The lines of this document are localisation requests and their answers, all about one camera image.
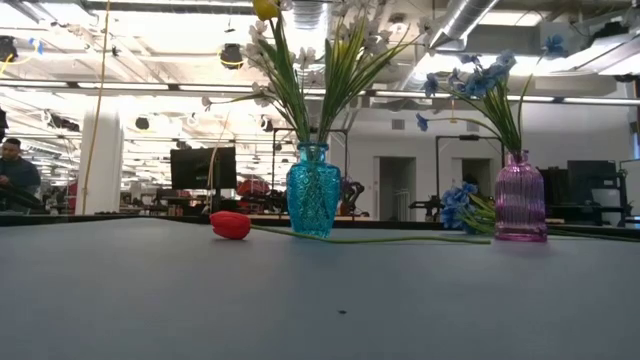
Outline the white pillar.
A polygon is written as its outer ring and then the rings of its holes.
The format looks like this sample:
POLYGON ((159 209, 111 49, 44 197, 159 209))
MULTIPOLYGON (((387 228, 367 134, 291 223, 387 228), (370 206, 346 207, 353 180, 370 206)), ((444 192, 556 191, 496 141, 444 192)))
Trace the white pillar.
POLYGON ((124 130, 114 107, 85 111, 80 145, 76 215, 117 212, 120 203, 124 130))

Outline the long overhead light bar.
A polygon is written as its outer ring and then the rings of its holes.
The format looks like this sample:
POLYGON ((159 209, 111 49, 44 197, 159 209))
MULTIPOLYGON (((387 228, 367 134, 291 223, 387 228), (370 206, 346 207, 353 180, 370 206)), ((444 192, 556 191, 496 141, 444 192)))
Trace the long overhead light bar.
MULTIPOLYGON (((232 98, 249 95, 253 92, 251 86, 232 85, 185 85, 160 83, 123 83, 123 82, 74 82, 53 80, 28 79, 0 79, 0 88, 15 88, 20 90, 45 91, 52 90, 61 93, 93 94, 102 89, 111 94, 152 94, 168 96, 221 96, 232 98)), ((609 98, 609 97, 560 97, 560 96, 524 96, 525 103, 560 104, 560 105, 593 105, 640 107, 640 99, 609 98)))

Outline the pink ribbed glass vase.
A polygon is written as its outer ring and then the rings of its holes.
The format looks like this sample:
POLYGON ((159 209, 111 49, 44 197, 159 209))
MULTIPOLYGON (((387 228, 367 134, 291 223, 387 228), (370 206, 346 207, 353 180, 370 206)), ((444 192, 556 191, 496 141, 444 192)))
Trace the pink ribbed glass vase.
POLYGON ((544 179, 528 151, 509 153, 495 182, 495 232, 501 241, 547 242, 544 179))

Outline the red artificial tulip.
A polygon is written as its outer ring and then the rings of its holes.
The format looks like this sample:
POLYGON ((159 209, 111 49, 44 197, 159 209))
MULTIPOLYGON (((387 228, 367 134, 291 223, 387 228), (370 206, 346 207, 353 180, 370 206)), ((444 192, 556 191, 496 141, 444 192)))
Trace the red artificial tulip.
POLYGON ((259 230, 263 232, 290 236, 294 238, 301 238, 307 240, 314 240, 323 243, 330 244, 377 244, 377 243, 394 243, 394 242, 406 242, 406 241, 434 241, 453 244, 467 244, 467 245, 489 245, 490 240, 474 240, 466 238, 452 238, 444 236, 403 236, 403 237, 386 237, 386 238, 366 238, 366 239, 332 239, 324 238, 315 235, 309 235, 290 230, 279 230, 266 226, 253 224, 251 219, 244 214, 218 211, 209 216, 209 221, 212 226, 213 232, 221 238, 227 240, 244 240, 252 230, 259 230))

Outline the silver ribbed air duct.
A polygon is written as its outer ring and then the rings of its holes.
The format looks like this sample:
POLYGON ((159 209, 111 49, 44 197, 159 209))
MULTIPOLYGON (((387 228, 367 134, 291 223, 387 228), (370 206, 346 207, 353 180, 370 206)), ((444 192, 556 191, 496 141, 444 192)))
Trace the silver ribbed air duct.
POLYGON ((287 121, 297 137, 308 141, 313 121, 306 108, 304 93, 310 90, 310 72, 324 55, 329 31, 329 4, 320 0, 278 0, 280 12, 273 23, 276 43, 276 69, 284 94, 287 121))

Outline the silver smooth air duct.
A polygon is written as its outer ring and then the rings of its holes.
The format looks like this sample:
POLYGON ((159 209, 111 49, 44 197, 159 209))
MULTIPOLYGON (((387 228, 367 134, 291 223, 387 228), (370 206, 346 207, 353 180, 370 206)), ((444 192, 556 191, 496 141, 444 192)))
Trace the silver smooth air duct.
POLYGON ((399 83, 398 90, 417 91, 426 79, 426 61, 435 53, 461 52, 469 34, 500 0, 449 0, 446 12, 436 20, 434 30, 418 37, 417 49, 423 51, 414 68, 399 83))

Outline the black table frame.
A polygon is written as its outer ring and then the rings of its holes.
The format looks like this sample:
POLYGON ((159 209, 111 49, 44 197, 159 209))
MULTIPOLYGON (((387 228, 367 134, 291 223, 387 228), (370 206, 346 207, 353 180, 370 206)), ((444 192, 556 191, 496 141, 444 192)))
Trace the black table frame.
MULTIPOLYGON (((32 226, 32 225, 51 225, 63 223, 84 223, 99 221, 115 221, 128 219, 143 220, 166 220, 187 224, 209 225, 210 221, 207 216, 142 216, 142 215, 122 215, 122 214, 103 214, 103 215, 23 215, 23 214, 0 214, 0 227, 13 226, 32 226)), ((384 230, 444 230, 444 226, 440 223, 430 222, 379 222, 379 221, 360 221, 360 220, 336 220, 335 228, 344 229, 384 229, 384 230)), ((572 233, 585 237, 615 237, 621 238, 623 241, 640 242, 640 229, 618 228, 618 227, 600 227, 600 226, 583 226, 583 225, 549 225, 548 234, 572 233)))

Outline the blue patterned glass vase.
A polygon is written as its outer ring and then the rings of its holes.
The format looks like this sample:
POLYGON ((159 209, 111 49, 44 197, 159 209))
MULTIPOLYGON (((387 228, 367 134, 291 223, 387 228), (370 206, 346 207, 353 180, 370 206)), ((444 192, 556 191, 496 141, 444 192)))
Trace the blue patterned glass vase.
POLYGON ((326 162, 326 143, 301 142, 299 160, 286 177, 287 210, 292 229, 328 238, 341 196, 341 171, 326 162))

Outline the black monitor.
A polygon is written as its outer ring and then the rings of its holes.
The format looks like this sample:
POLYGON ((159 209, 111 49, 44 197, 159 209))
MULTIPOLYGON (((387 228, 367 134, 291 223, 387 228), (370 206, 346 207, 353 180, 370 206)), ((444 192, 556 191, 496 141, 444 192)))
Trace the black monitor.
POLYGON ((174 190, 235 189, 236 149, 171 150, 170 169, 174 190))

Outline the blue artificial flower bunch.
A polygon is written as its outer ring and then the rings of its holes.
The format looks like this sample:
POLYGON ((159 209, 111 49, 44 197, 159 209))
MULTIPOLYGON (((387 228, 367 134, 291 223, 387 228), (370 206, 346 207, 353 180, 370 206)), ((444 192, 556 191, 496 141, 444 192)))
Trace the blue artificial flower bunch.
POLYGON ((427 97, 443 91, 453 100, 460 100, 478 111, 481 120, 461 118, 466 123, 475 124, 493 134, 513 157, 520 157, 523 151, 523 115, 524 97, 535 77, 531 71, 518 97, 517 109, 513 110, 509 101, 509 79, 517 60, 513 52, 501 52, 494 62, 485 67, 476 54, 461 57, 463 64, 472 64, 473 71, 462 74, 453 69, 445 84, 438 76, 430 73, 426 76, 422 90, 427 97))
POLYGON ((496 224, 495 201, 480 194, 475 184, 463 182, 447 190, 442 198, 440 219, 447 229, 470 235, 493 235, 496 224))

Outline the white artificial flower bunch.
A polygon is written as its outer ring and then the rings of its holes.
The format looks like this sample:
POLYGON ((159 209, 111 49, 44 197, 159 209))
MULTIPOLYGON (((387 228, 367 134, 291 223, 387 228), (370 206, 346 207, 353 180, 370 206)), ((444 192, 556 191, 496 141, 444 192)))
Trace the white artificial flower bunch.
MULTIPOLYGON (((381 30, 377 21, 381 17, 378 0, 334 0, 336 24, 332 35, 325 42, 325 53, 321 57, 324 68, 311 70, 311 89, 304 93, 305 103, 313 121, 311 138, 308 142, 324 143, 337 116, 385 69, 394 65, 395 57, 416 42, 403 36, 395 45, 389 43, 391 32, 381 30), (344 62, 332 62, 332 48, 335 38, 349 38, 349 53, 344 62)), ((258 56, 256 38, 273 44, 273 36, 267 25, 257 21, 249 30, 251 42, 245 46, 248 65, 259 70, 253 57, 258 56)), ((268 79, 266 85, 257 82, 251 85, 253 92, 236 100, 252 100, 261 107, 274 107, 277 103, 270 95, 273 90, 268 79)))

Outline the person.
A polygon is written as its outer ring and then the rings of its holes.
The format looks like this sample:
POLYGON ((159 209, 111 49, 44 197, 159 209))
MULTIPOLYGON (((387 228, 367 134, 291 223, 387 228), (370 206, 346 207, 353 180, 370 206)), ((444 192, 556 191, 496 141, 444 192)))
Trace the person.
POLYGON ((0 210, 29 214, 29 206, 3 194, 2 189, 7 189, 19 197, 26 194, 34 197, 40 185, 38 169, 21 156, 21 141, 17 138, 7 138, 2 144, 0 157, 0 210))

